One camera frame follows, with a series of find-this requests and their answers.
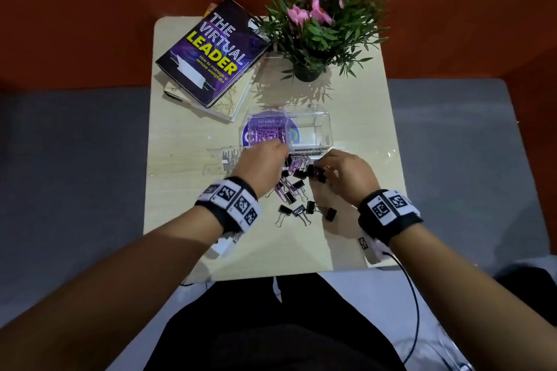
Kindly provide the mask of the person's right hand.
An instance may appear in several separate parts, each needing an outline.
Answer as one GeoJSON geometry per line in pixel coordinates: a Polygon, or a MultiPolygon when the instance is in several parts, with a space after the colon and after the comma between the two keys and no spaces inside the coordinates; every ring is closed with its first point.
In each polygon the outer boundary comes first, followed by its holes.
{"type": "Polygon", "coordinates": [[[361,157],[349,152],[345,152],[342,185],[330,187],[335,194],[355,208],[359,208],[369,195],[381,190],[371,166],[361,157]]]}

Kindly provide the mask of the person's left hand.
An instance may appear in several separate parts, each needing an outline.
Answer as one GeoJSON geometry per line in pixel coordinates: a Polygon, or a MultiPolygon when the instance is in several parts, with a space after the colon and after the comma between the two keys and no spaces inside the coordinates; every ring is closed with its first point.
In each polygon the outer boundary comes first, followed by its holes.
{"type": "Polygon", "coordinates": [[[270,158],[265,152],[265,142],[244,150],[229,178],[241,179],[260,199],[278,183],[286,159],[270,158]]]}

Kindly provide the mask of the person's right forearm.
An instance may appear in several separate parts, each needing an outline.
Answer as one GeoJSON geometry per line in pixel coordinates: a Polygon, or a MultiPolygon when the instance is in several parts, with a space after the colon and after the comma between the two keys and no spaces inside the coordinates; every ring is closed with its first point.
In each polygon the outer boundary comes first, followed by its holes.
{"type": "Polygon", "coordinates": [[[557,328],[422,224],[389,248],[476,371],[557,371],[557,328]]]}

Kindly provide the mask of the person's left forearm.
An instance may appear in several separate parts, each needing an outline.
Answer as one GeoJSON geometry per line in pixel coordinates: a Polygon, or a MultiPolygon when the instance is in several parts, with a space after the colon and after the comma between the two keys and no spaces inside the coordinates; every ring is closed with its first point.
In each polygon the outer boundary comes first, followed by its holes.
{"type": "Polygon", "coordinates": [[[222,233],[195,206],[94,264],[0,329],[0,371],[105,371],[222,233]]]}

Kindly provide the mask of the purple paper clips in compartment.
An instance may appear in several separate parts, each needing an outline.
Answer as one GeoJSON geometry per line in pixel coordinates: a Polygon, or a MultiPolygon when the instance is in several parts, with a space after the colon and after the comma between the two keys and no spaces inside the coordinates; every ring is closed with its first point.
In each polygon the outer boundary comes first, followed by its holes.
{"type": "Polygon", "coordinates": [[[261,142],[278,140],[288,143],[289,130],[286,116],[252,117],[247,121],[247,144],[249,147],[261,142]]]}

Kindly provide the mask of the loose purple paper clips heap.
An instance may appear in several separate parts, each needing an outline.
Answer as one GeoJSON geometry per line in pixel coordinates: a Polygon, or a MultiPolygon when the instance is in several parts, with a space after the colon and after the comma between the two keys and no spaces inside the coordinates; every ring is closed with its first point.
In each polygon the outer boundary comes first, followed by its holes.
{"type": "Polygon", "coordinates": [[[295,177],[298,179],[306,179],[308,177],[308,165],[311,159],[304,155],[289,155],[285,159],[283,166],[283,177],[295,177]]]}

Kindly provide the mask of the clear plastic organizer box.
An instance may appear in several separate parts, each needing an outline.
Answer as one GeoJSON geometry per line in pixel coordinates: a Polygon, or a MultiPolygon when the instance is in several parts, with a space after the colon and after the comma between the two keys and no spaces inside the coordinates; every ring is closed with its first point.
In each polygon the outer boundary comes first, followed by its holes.
{"type": "MultiPolygon", "coordinates": [[[[309,156],[311,160],[316,160],[332,148],[333,137],[330,113],[318,104],[251,107],[248,108],[247,113],[253,110],[260,112],[264,109],[284,109],[292,115],[292,119],[299,129],[300,142],[289,146],[290,154],[301,154],[309,156]]],[[[231,171],[231,168],[236,165],[240,154],[247,148],[240,148],[239,141],[238,147],[214,148],[209,149],[208,152],[223,165],[225,171],[231,171]]]]}

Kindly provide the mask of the pile of black binder clips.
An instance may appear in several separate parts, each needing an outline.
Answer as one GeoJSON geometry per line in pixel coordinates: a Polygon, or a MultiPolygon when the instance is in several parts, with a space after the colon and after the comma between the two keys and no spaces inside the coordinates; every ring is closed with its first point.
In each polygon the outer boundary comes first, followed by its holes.
{"type": "Polygon", "coordinates": [[[275,227],[282,227],[285,217],[297,217],[302,220],[304,226],[312,224],[308,215],[319,213],[325,221],[334,222],[337,218],[338,211],[332,207],[318,204],[309,198],[306,193],[306,179],[298,179],[295,177],[281,177],[278,183],[273,187],[272,192],[278,195],[282,204],[278,207],[278,219],[275,227]]]}

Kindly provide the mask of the black wristband with marker tags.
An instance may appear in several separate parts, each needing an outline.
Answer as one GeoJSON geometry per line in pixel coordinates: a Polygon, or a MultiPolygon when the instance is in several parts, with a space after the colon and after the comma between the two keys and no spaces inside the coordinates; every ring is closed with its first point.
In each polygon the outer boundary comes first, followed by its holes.
{"type": "Polygon", "coordinates": [[[358,206],[360,228],[374,240],[389,246],[391,238],[412,225],[423,223],[420,211],[400,191],[377,190],[358,206]]]}
{"type": "Polygon", "coordinates": [[[211,212],[223,227],[223,234],[247,233],[262,215],[254,190],[239,177],[214,181],[194,205],[211,212]]]}

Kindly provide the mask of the black plant pot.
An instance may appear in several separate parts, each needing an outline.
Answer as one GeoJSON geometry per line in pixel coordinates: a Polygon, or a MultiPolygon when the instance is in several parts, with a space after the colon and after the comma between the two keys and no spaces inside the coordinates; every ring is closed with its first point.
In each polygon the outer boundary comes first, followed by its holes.
{"type": "Polygon", "coordinates": [[[292,72],[296,79],[310,83],[317,80],[324,72],[326,66],[310,67],[297,62],[292,62],[292,72]]]}

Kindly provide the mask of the green plant with pink flowers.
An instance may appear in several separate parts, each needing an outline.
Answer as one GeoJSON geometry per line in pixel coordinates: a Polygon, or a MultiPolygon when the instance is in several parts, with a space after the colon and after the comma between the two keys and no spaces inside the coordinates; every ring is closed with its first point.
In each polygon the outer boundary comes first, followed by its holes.
{"type": "Polygon", "coordinates": [[[355,76],[353,67],[372,57],[363,50],[387,41],[382,0],[270,0],[255,23],[273,50],[291,63],[282,79],[295,78],[292,62],[310,67],[337,66],[339,75],[355,76]]]}

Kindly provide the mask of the person's black trousers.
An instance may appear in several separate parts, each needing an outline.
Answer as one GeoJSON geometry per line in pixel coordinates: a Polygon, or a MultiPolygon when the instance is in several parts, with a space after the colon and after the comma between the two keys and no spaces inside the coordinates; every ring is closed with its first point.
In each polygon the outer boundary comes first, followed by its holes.
{"type": "Polygon", "coordinates": [[[318,274],[214,283],[167,322],[144,371],[406,371],[318,274]]]}

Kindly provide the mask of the grey sofa seat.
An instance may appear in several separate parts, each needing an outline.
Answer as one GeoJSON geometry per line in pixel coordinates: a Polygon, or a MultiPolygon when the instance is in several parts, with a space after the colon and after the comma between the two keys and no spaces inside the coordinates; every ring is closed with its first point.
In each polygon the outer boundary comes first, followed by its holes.
{"type": "MultiPolygon", "coordinates": [[[[507,86],[388,79],[410,198],[488,272],[557,271],[507,86]]],[[[138,238],[150,91],[0,95],[0,327],[138,238]]]]}

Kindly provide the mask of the black fabric item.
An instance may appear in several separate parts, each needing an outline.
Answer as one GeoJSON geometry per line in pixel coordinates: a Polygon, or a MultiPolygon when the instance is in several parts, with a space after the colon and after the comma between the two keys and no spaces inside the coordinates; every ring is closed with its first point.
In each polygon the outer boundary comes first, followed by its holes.
{"type": "Polygon", "coordinates": [[[514,264],[502,269],[493,278],[548,323],[557,327],[557,283],[547,270],[514,264]]]}

